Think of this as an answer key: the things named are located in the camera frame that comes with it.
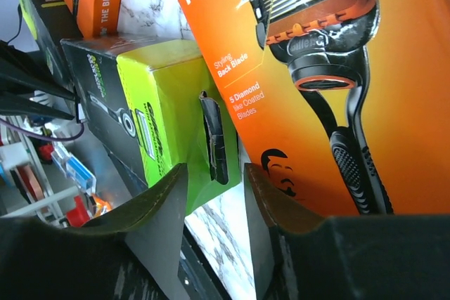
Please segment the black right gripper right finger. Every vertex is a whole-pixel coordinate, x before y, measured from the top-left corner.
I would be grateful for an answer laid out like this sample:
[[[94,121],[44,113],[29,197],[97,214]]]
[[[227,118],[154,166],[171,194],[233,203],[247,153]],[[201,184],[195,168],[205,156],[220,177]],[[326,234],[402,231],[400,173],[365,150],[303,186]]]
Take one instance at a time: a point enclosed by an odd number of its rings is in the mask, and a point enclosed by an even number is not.
[[[448,299],[449,217],[322,217],[244,168],[258,299]]]

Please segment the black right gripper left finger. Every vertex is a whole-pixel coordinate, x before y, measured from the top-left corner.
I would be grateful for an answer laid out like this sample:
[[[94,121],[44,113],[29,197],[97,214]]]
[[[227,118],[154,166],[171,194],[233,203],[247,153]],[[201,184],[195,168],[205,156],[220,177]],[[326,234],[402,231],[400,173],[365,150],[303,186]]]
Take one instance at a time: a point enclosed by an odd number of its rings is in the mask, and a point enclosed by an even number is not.
[[[2,299],[186,299],[178,279],[188,170],[80,228],[1,220]]]

